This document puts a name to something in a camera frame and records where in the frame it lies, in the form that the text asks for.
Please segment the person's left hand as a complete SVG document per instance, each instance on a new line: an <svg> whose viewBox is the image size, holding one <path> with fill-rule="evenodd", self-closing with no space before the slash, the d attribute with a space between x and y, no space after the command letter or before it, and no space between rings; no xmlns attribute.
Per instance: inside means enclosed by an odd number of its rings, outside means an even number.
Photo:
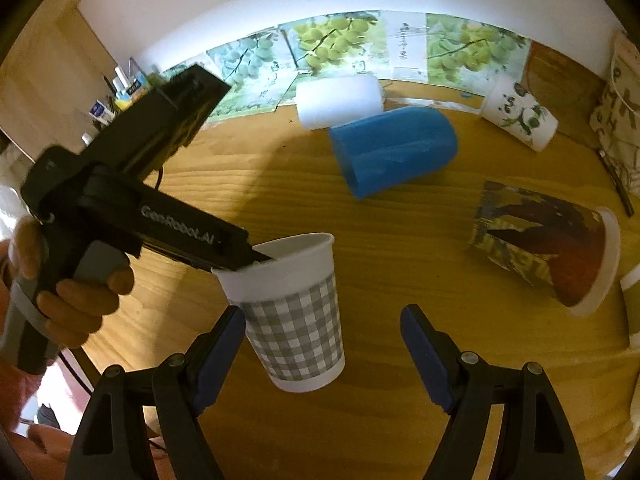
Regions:
<svg viewBox="0 0 640 480"><path fill-rule="evenodd" d="M20 274L29 280L37 277L42 237L35 220L21 218L4 246L1 278L6 288L10 288ZM55 292L40 292L37 307L48 319L47 330L53 341L62 347L77 349L101 328L107 315L118 310L119 298L130 294L133 288L134 271L126 266L112 274L105 284L60 281Z"/></svg>

